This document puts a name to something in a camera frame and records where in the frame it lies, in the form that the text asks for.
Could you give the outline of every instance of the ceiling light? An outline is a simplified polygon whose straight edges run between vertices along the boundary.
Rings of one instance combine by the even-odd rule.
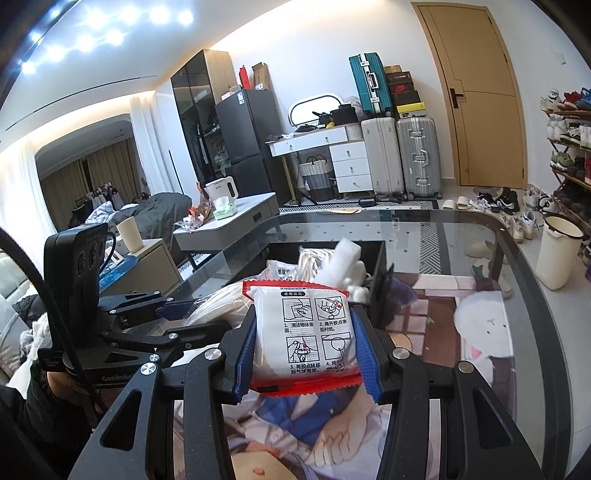
[[[128,25],[133,25],[138,21],[139,12],[135,7],[125,7],[121,12],[121,20]]]
[[[66,51],[63,48],[58,47],[56,45],[53,45],[51,47],[47,47],[47,57],[51,61],[60,61],[65,56],[66,56]]]
[[[150,11],[150,20],[155,24],[165,24],[170,19],[170,13],[166,7],[154,7]]]
[[[180,12],[178,14],[178,21],[181,22],[183,25],[189,25],[193,23],[193,14],[189,10]]]
[[[105,24],[107,23],[107,17],[103,12],[101,12],[98,9],[95,9],[88,14],[88,19],[86,20],[86,23],[88,23],[91,28],[98,30],[105,26]]]
[[[118,30],[111,30],[107,33],[107,42],[112,45],[121,45],[123,42],[123,34]]]
[[[30,61],[24,61],[21,65],[21,71],[25,74],[35,73],[35,64]]]
[[[76,44],[76,48],[80,51],[90,51],[95,47],[95,39],[85,35],[84,37],[80,37],[78,39],[78,43]]]
[[[31,32],[29,34],[29,38],[33,40],[33,42],[37,43],[39,40],[41,40],[41,34],[39,32]]]

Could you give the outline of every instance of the white kettle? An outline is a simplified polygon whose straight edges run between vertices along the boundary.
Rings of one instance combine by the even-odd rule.
[[[238,198],[238,190],[232,177],[225,177],[208,183],[205,185],[205,191],[212,203],[218,198],[228,197],[230,203],[233,204],[234,200]]]

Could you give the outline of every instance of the black refrigerator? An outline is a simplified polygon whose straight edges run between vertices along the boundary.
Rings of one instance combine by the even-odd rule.
[[[279,111],[269,90],[241,90],[216,105],[217,118],[232,176],[240,197],[275,192],[283,205],[291,193],[281,157],[272,157],[265,144],[283,133]]]

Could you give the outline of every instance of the black cable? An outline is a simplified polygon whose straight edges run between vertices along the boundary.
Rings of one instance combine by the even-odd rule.
[[[109,262],[111,261],[111,258],[113,257],[113,253],[115,252],[115,247],[117,246],[117,237],[115,236],[115,234],[113,232],[107,232],[107,236],[110,236],[113,239],[113,248],[111,248],[111,253],[109,253],[109,256],[107,257],[107,259],[105,260],[105,263],[103,263],[100,266],[100,270],[99,270],[99,275],[101,273],[103,273],[103,270],[105,269],[105,267],[109,264]]]
[[[74,342],[72,342],[72,337],[70,337],[70,333],[67,330],[66,324],[61,317],[60,309],[58,308],[56,300],[53,298],[47,283],[45,280],[43,280],[43,277],[39,273],[39,270],[37,270],[37,267],[33,264],[31,259],[22,250],[18,243],[16,243],[14,239],[1,227],[0,249],[4,250],[6,254],[12,258],[12,260],[17,264],[17,266],[37,289],[37,293],[39,294],[39,297],[41,298],[41,301],[47,310],[47,316],[51,316],[53,320],[52,324],[57,329],[57,333],[59,334],[64,349],[70,357],[72,366],[82,381],[84,389],[88,392],[91,400],[96,403],[103,412],[106,412],[108,408],[106,407],[105,402],[103,402],[103,399],[95,390],[92,383],[90,382],[90,379],[88,378],[88,375],[86,375],[86,372],[82,368],[82,364],[80,363],[80,359],[76,353],[76,348],[74,347]]]

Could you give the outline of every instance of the door frame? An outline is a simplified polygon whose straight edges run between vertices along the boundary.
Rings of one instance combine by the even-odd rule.
[[[513,68],[513,63],[511,61],[511,56],[509,55],[509,51],[507,50],[507,46],[505,44],[505,40],[501,35],[501,31],[497,26],[494,17],[491,15],[490,10],[488,7],[480,7],[478,5],[466,5],[466,4],[455,4],[451,2],[411,2],[415,12],[417,13],[417,17],[419,22],[421,22],[421,26],[423,31],[425,32],[425,37],[427,38],[427,42],[429,43],[429,47],[431,48],[431,53],[433,55],[433,61],[437,67],[437,74],[439,75],[439,81],[441,82],[441,88],[444,92],[443,98],[445,101],[446,111],[447,111],[447,120],[449,122],[450,133],[452,135],[452,156],[453,156],[453,171],[454,175],[456,176],[456,183],[459,186],[471,186],[468,182],[462,182],[462,170],[460,168],[460,155],[459,155],[459,148],[457,144],[457,134],[456,134],[456,122],[453,115],[453,107],[452,107],[452,99],[449,95],[449,87],[447,86],[447,81],[445,78],[445,74],[443,71],[443,65],[441,64],[441,60],[439,58],[439,53],[437,52],[435,42],[431,36],[431,32],[427,26],[427,22],[423,17],[423,13],[419,9],[419,7],[458,7],[458,8],[470,8],[472,10],[481,10],[485,12],[491,21],[492,27],[495,29],[496,36],[498,37],[501,48],[503,49],[503,53],[507,58],[507,65],[509,66],[509,73],[511,74],[511,80],[513,81],[513,87],[515,88],[515,97],[517,98],[517,108],[519,111],[519,124],[521,126],[521,144],[522,144],[522,164],[523,164],[523,188],[527,189],[527,178],[528,178],[528,169],[527,169],[527,139],[525,136],[525,117],[523,111],[523,103],[521,102],[521,94],[519,92],[519,84],[517,83],[517,77],[515,75],[515,70]]]

